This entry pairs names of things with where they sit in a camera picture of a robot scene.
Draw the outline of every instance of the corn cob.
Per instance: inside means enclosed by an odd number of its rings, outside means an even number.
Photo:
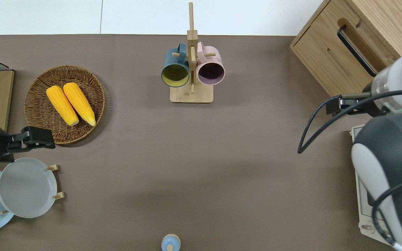
[[[64,94],[82,119],[93,127],[96,125],[94,111],[88,103],[82,90],[76,83],[67,83],[63,87]]]
[[[59,86],[54,85],[49,87],[46,90],[46,95],[66,124],[75,126],[79,122],[77,114],[75,114],[74,109]]]

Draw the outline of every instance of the table surface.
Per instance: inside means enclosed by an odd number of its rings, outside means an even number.
[[[27,89],[50,68],[84,67],[107,93],[86,139],[16,154],[60,165],[66,198],[38,218],[15,216],[0,251],[158,251],[169,233],[192,251],[390,250],[358,229],[348,130],[369,117],[345,117],[296,153],[327,94],[289,49],[293,37],[199,36],[219,49],[225,79],[213,103],[175,104],[161,61],[185,39],[0,36],[0,62],[16,70],[9,133],[27,125]]]

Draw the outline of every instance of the drawer handle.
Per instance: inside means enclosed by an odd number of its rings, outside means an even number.
[[[344,24],[339,28],[338,38],[340,39],[340,41],[342,41],[345,47],[351,52],[351,54],[353,54],[353,56],[358,60],[358,62],[362,65],[362,67],[364,67],[367,73],[370,76],[375,77],[376,76],[375,71],[372,69],[372,67],[370,67],[370,65],[365,61],[365,59],[361,56],[361,54],[359,54],[359,52],[354,48],[354,46],[350,43],[350,41],[348,41],[348,39],[343,34],[342,30],[345,29],[345,27],[346,25]]]

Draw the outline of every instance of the white wall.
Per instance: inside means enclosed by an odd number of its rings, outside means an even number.
[[[188,0],[0,0],[0,35],[177,34]],[[200,35],[297,35],[322,0],[192,0]]]

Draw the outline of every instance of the wicker basket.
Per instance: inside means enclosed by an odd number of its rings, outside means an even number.
[[[24,100],[24,116],[32,127],[49,129],[55,144],[66,145],[79,141],[89,135],[95,127],[79,116],[78,124],[68,126],[49,101],[46,90],[68,82],[77,83],[91,105],[96,117],[96,127],[105,110],[105,92],[99,79],[90,71],[77,66],[59,66],[47,70],[31,84]]]

